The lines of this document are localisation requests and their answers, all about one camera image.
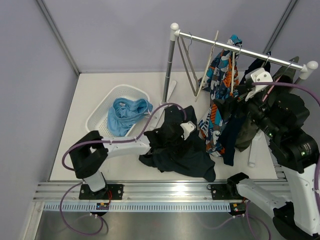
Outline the beige wooden hanger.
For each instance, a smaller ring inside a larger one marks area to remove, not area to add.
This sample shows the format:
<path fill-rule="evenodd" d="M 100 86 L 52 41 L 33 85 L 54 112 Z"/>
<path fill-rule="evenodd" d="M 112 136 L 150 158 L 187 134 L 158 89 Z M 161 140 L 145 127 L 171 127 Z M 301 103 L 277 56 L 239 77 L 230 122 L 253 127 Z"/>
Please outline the beige wooden hanger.
<path fill-rule="evenodd" d="M 203 76 L 202 76 L 202 78 L 201 78 L 200 86 L 199 86 L 199 89 L 198 89 L 197 94 L 196 94 L 196 96 L 195 96 L 195 102 L 198 101 L 200 92 L 201 92 L 203 86 L 205 85 L 205 80 L 206 80 L 206 76 L 207 76 L 207 71 L 208 71 L 209 66 L 210 66 L 210 64 L 211 64 L 211 61 L 212 61 L 214 49 L 215 49 L 215 43 L 212 45 L 212 47 L 211 47 L 211 49 L 210 49 L 210 52 L 209 52 L 209 55 L 208 55 L 208 59 L 207 59 L 207 63 L 206 63 L 206 66 L 205 66 L 205 69 L 204 69 L 204 72 L 203 72 Z"/>

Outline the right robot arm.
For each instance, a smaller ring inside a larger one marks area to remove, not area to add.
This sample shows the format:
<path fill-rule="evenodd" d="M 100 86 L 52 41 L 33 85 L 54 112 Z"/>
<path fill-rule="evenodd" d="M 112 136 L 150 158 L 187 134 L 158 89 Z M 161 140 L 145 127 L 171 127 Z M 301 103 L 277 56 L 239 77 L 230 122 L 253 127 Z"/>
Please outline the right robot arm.
<path fill-rule="evenodd" d="M 276 197 L 258 186 L 245 173 L 227 179 L 225 189 L 233 199 L 250 200 L 272 219 L 287 240 L 317 240 L 320 237 L 319 160 L 316 141 L 302 130 L 310 112 L 297 95 L 283 92 L 262 102 L 233 97 L 216 99 L 223 113 L 241 110 L 269 136 L 269 148 L 287 179 L 291 200 Z"/>

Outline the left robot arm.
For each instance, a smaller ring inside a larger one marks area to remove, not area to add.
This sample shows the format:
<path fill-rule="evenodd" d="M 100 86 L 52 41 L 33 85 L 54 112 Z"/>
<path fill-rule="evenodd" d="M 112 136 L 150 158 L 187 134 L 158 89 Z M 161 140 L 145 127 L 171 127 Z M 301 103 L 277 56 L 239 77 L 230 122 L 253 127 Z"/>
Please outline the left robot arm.
<path fill-rule="evenodd" d="M 105 160 L 127 155 L 149 156 L 177 150 L 195 126 L 191 122 L 164 123 L 160 128 L 145 131 L 137 137 L 103 138 L 97 130 L 89 132 L 67 151 L 73 171 L 81 185 L 79 199 L 112 199 L 112 188 L 100 171 Z"/>

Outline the light blue shorts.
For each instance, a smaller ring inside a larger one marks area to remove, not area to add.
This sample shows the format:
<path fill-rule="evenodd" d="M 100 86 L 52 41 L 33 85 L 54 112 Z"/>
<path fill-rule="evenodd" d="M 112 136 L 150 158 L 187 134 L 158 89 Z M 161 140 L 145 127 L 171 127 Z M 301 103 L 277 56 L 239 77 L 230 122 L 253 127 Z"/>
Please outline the light blue shorts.
<path fill-rule="evenodd" d="M 124 137 L 137 122 L 151 114 L 153 105 L 146 99 L 116 98 L 107 114 L 107 128 L 116 137 Z"/>

